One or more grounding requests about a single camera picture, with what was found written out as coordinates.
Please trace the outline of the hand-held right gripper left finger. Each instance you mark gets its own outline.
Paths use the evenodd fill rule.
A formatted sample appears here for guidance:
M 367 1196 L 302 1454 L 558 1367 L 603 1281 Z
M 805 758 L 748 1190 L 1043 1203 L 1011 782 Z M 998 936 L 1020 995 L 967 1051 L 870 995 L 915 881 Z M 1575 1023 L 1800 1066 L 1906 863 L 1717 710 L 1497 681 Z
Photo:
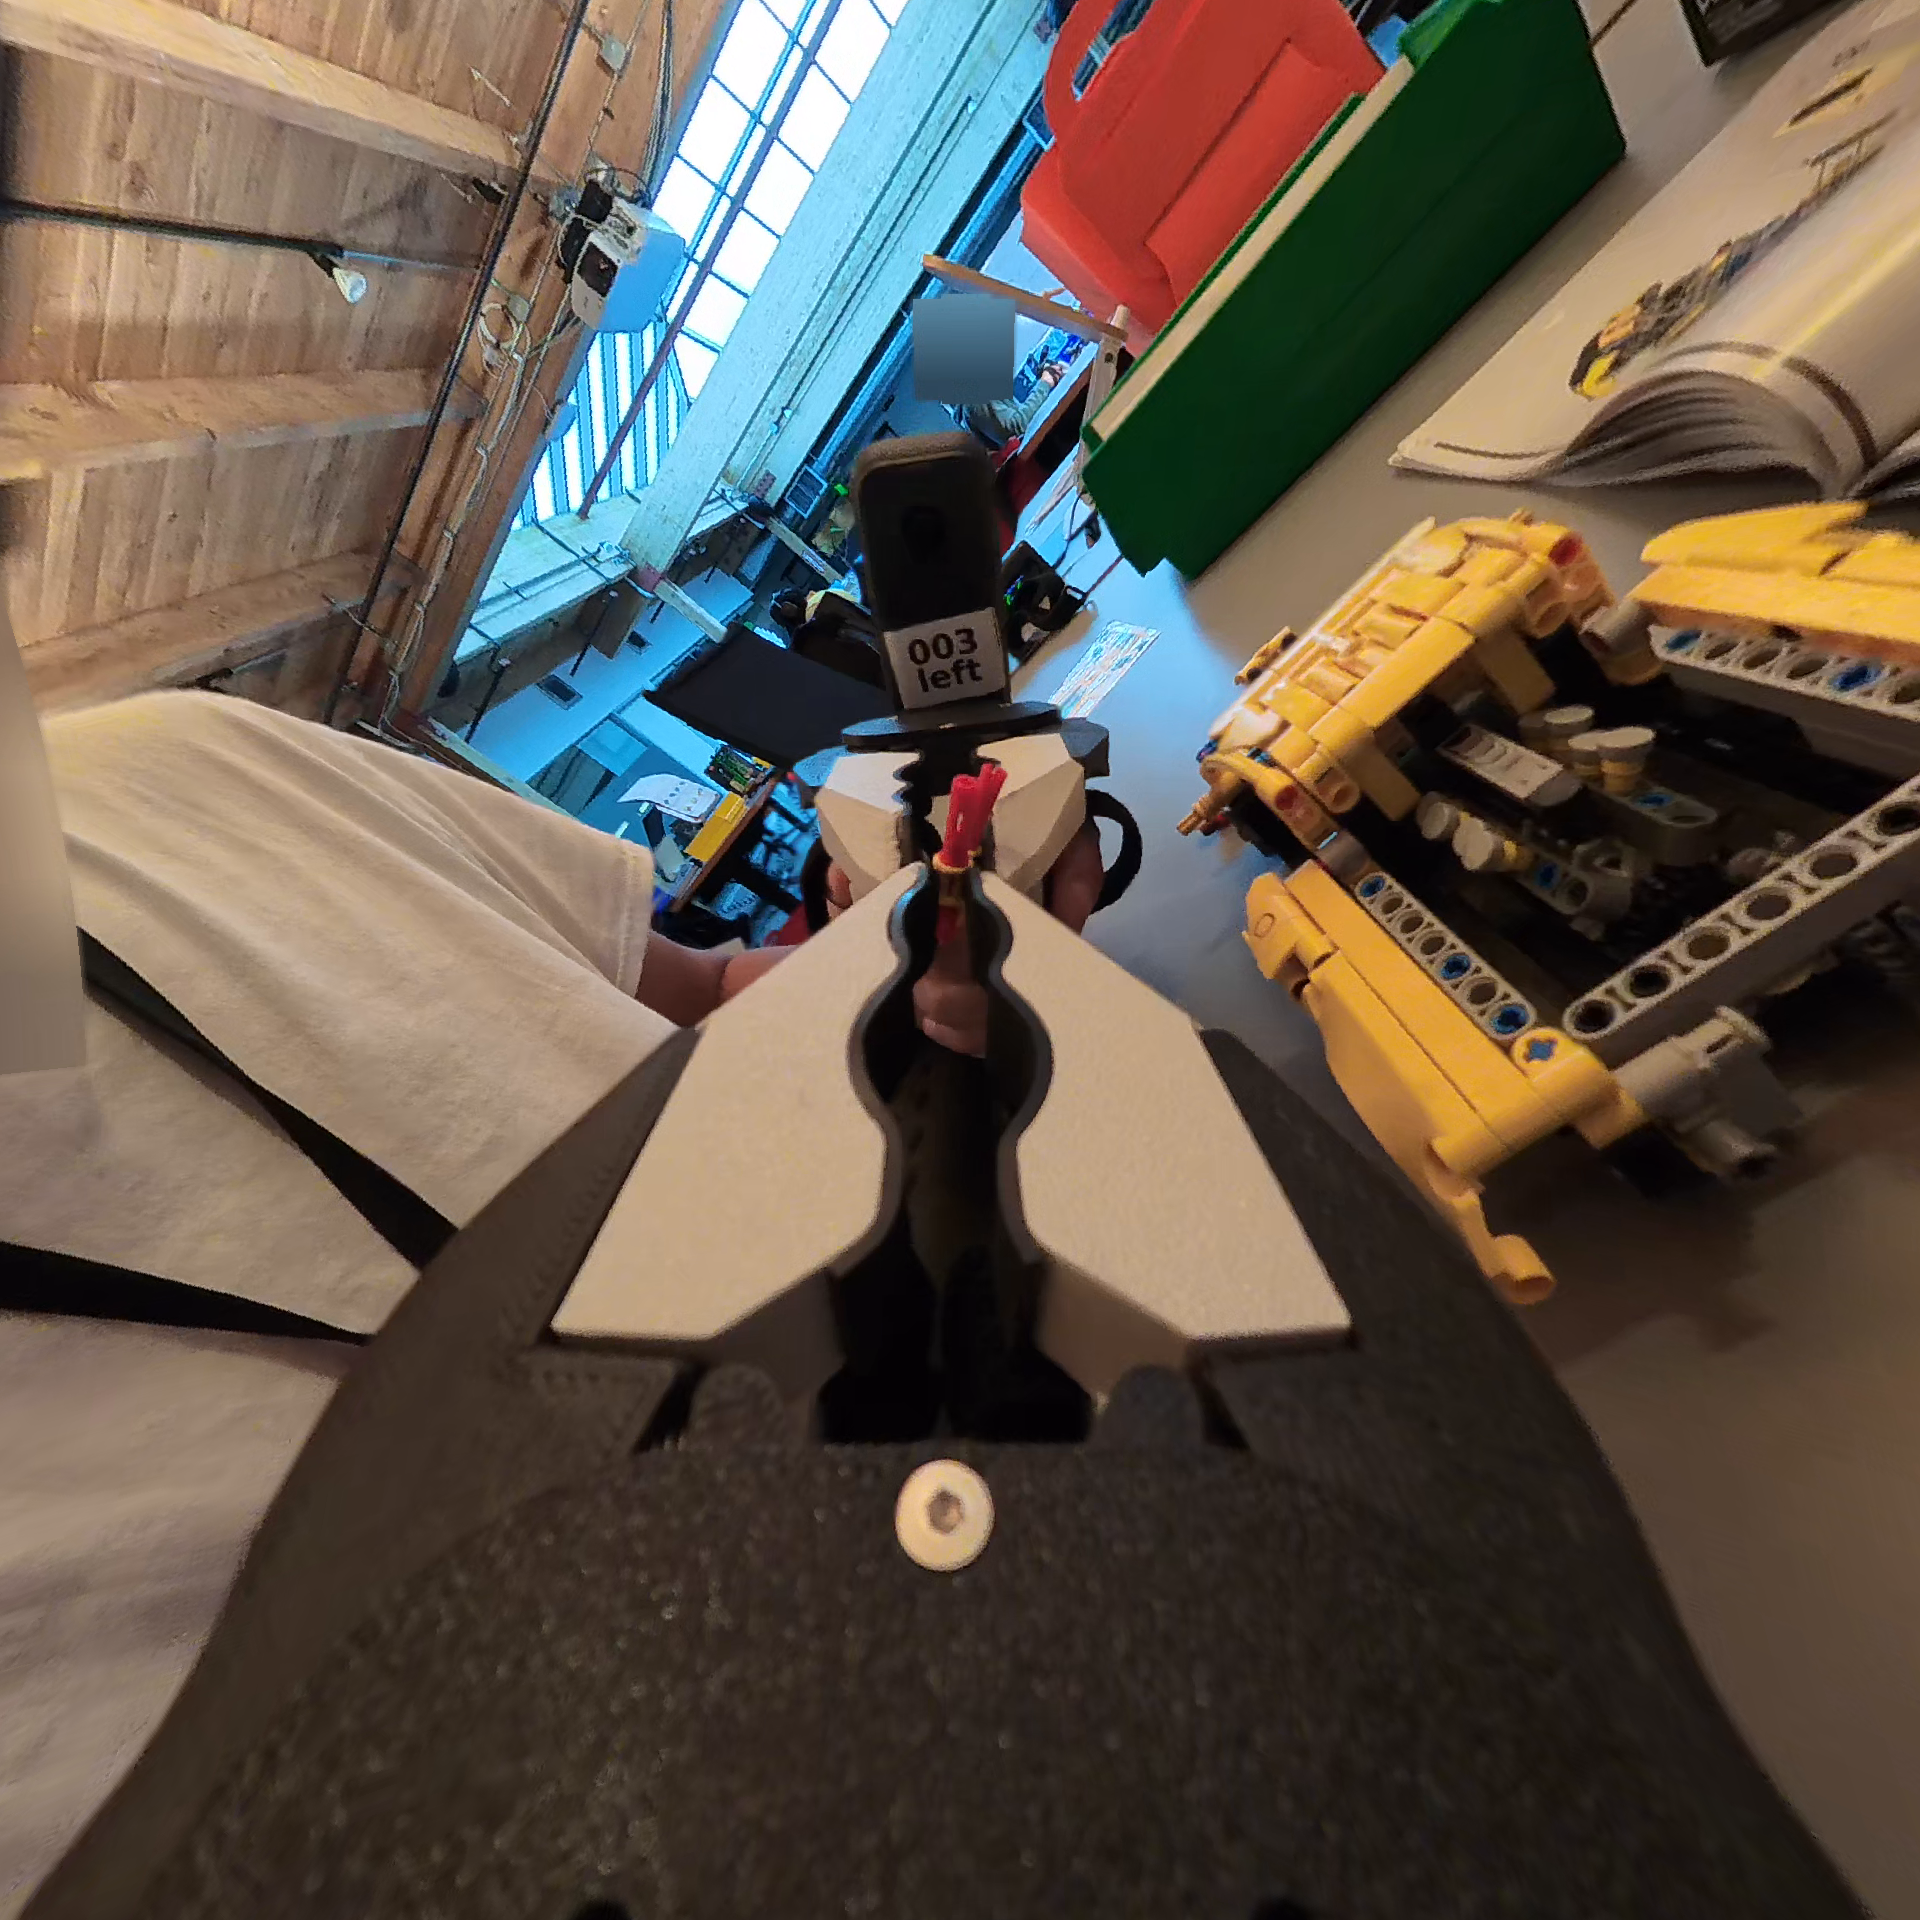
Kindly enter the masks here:
M 896 1095 L 919 1051 L 924 863 L 711 1014 L 550 1320 L 564 1349 L 754 1367 L 785 1400 L 912 1390 L 934 1281 Z

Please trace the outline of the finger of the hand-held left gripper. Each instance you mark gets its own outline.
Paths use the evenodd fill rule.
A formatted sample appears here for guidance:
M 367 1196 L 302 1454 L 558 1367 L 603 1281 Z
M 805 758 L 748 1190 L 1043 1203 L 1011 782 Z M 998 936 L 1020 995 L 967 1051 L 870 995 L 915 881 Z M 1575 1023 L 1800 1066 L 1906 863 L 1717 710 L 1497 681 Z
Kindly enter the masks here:
M 1063 740 L 982 740 L 979 769 L 1002 772 L 985 826 L 985 863 L 1015 891 L 1040 891 L 1085 823 L 1085 774 Z
M 843 752 L 815 794 L 821 843 L 853 904 L 921 861 L 906 794 L 915 766 L 915 752 Z

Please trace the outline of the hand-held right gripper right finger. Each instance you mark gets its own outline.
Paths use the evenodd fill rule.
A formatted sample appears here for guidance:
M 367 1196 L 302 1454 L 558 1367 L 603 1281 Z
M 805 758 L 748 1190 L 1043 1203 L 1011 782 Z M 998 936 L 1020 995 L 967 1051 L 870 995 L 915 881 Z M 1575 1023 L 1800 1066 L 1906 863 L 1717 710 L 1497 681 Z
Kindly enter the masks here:
M 1137 1372 L 1346 1345 L 1350 1312 L 1201 1026 L 995 872 L 972 879 L 972 959 L 1015 1345 L 1096 1412 Z

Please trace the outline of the yellow brick toy car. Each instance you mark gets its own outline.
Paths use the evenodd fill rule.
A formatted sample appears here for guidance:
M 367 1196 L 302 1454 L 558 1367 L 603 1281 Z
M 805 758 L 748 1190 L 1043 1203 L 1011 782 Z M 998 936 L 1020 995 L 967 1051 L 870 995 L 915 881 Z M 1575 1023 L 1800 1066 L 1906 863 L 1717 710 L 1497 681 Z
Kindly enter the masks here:
M 1765 1001 L 1917 993 L 1917 540 L 1861 501 L 1687 520 L 1614 594 L 1521 511 L 1421 520 L 1234 673 L 1182 836 L 1279 861 L 1259 972 L 1514 1303 L 1484 1180 L 1578 1133 L 1640 1187 L 1762 1172 L 1798 1122 Z

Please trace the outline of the person's left hand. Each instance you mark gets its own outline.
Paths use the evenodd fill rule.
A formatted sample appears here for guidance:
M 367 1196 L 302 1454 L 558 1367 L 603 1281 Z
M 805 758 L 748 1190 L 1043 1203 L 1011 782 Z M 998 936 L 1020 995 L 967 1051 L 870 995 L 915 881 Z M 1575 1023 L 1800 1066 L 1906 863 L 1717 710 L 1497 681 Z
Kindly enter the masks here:
M 1099 826 L 1088 820 L 1053 861 L 1043 879 L 1043 907 L 1059 924 L 1082 936 L 1101 881 Z M 966 942 L 954 939 L 935 948 L 930 966 L 912 981 L 909 1004 L 912 1022 L 927 1040 L 972 1059 L 982 1055 L 989 1001 Z

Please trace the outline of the black device with display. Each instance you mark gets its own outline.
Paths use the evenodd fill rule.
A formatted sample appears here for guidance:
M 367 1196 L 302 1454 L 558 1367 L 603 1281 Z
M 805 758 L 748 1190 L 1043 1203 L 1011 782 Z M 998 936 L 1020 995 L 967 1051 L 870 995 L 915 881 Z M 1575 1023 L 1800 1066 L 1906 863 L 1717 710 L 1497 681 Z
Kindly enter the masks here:
M 1011 668 L 1025 660 L 1088 605 L 1088 592 L 1069 588 L 1062 571 L 1022 540 L 1002 553 L 998 588 L 1001 633 Z

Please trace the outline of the white ceiling device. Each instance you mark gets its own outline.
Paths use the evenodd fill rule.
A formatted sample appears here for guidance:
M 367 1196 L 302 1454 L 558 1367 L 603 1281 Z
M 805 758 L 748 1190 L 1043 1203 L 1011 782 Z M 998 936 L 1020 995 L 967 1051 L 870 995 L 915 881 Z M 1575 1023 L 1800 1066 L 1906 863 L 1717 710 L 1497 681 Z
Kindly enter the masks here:
M 589 337 L 647 330 L 680 279 L 685 259 L 680 231 L 615 191 L 609 178 L 583 183 L 558 231 L 567 308 Z

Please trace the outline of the skylight window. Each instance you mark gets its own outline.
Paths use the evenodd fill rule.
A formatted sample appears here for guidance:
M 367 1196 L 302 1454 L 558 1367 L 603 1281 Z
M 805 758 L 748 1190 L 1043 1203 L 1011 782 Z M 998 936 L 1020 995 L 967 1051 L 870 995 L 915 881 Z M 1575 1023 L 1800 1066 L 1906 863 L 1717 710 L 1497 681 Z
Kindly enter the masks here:
M 516 527 L 644 491 L 824 167 L 901 4 L 737 4 L 651 209 L 686 244 L 647 324 L 603 321 L 529 466 Z

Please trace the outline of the orange container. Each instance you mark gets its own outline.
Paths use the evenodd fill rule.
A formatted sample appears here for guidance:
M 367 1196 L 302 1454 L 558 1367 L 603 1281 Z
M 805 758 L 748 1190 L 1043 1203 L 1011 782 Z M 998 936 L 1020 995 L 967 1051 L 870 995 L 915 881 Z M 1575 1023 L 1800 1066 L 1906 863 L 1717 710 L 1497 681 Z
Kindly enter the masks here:
M 1069 4 L 1022 249 L 1141 353 L 1321 128 L 1382 67 L 1341 4 Z

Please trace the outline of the green plastic bin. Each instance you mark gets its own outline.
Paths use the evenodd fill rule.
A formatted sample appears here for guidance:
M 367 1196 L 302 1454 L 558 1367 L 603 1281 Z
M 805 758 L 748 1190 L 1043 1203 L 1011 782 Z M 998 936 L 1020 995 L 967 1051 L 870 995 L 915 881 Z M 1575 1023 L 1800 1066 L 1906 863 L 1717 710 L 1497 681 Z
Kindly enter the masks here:
M 1125 563 L 1202 575 L 1624 156 L 1578 4 L 1434 4 L 1082 428 Z

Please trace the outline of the open instruction booklet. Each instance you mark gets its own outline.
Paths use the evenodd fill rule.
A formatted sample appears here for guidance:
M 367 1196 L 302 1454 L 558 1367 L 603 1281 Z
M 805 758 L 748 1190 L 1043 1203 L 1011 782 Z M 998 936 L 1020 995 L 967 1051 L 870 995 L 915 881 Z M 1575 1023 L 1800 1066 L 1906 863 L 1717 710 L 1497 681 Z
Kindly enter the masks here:
M 1917 499 L 1917 5 L 1805 40 L 1391 466 Z

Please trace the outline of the toy car set box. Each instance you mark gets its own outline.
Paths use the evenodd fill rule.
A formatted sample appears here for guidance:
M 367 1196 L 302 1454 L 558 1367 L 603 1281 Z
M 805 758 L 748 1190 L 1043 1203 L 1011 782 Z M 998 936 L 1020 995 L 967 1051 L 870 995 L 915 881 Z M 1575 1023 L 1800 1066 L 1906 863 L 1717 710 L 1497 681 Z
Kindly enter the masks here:
M 1771 34 L 1823 12 L 1830 4 L 1678 4 L 1698 63 L 1743 56 Z

